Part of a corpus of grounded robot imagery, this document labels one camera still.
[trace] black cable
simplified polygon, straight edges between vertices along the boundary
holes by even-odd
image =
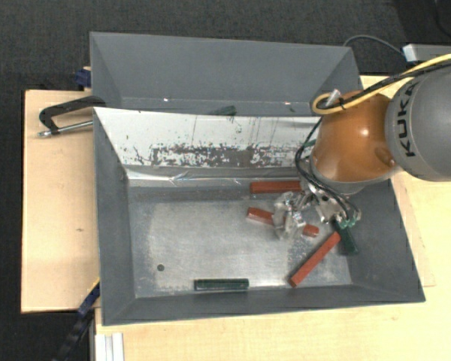
[[[348,47],[349,44],[352,43],[353,41],[362,40],[362,39],[376,41],[377,43],[385,45],[389,49],[394,50],[396,53],[399,53],[401,56],[404,56],[404,52],[402,50],[400,50],[399,48],[393,46],[391,43],[388,43],[387,41],[385,41],[383,39],[380,39],[380,38],[377,38],[376,36],[371,36],[371,35],[352,36],[343,43],[343,47]]]
[[[351,96],[348,99],[344,99],[344,101],[341,104],[336,104],[336,105],[331,105],[328,106],[329,108],[336,108],[336,107],[343,107],[344,105],[347,105],[348,103],[356,100],[356,99],[360,99],[362,96],[367,95],[368,93],[372,93],[373,91],[380,89],[380,88],[384,88],[385,86],[388,86],[390,84],[396,83],[397,81],[403,80],[407,77],[418,77],[421,76],[423,74],[427,74],[429,72],[432,71],[436,71],[438,69],[441,68],[446,68],[446,67],[450,67],[451,66],[451,60],[447,60],[445,62],[442,63],[438,63],[438,64],[434,64],[434,65],[430,65],[428,67],[424,67],[412,72],[409,72],[407,74],[396,74],[396,75],[392,75],[390,77],[387,77],[386,79],[382,79],[380,82],[373,84],[372,86],[368,87],[367,89],[362,90],[360,93]],[[322,100],[320,103],[317,104],[317,107],[319,109],[325,109],[325,108],[321,108],[320,105],[323,105],[326,102],[327,99]]]

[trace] metal plate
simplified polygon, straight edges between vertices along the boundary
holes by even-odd
[[[92,32],[90,53],[93,94],[111,108],[310,116],[318,94],[361,87],[348,47]]]
[[[257,128],[257,117],[212,118],[95,109],[104,324],[424,300],[388,182],[356,196],[363,218],[353,234],[361,253],[344,257],[334,249],[291,289],[286,279],[331,227],[321,226],[317,238],[278,240],[271,227],[246,220],[248,207],[271,211],[274,200],[251,197],[249,183],[293,178],[292,151],[313,121],[263,118]],[[236,133],[237,125],[250,137]],[[155,159],[156,146],[166,151],[177,140],[173,130],[198,156],[207,152],[202,141],[209,135],[207,148],[222,148],[229,159],[205,165],[203,159],[179,161],[177,151]],[[262,156],[268,158],[257,165],[251,145],[269,151]],[[306,218],[319,224],[313,210]],[[197,278],[224,277],[248,278],[250,288],[194,291]]]

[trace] wooden board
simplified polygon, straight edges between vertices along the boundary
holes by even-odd
[[[39,138],[42,108],[89,93],[26,92],[23,151],[22,312],[77,308],[98,277],[92,128]],[[90,120],[91,111],[57,118]]]

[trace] rust stain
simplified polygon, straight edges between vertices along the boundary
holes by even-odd
[[[149,159],[136,159],[140,164],[148,160],[151,165],[175,165],[178,167],[264,168],[289,165],[286,157],[295,152],[293,147],[247,147],[173,144],[150,147]]]

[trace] wooden table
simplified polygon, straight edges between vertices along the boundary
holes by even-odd
[[[92,133],[36,136],[42,108],[87,95],[26,93],[23,313],[76,309],[98,277]],[[70,114],[58,122],[87,119]],[[393,184],[425,303],[107,327],[98,310],[95,330],[122,332],[127,361],[451,359],[451,183],[401,173]]]

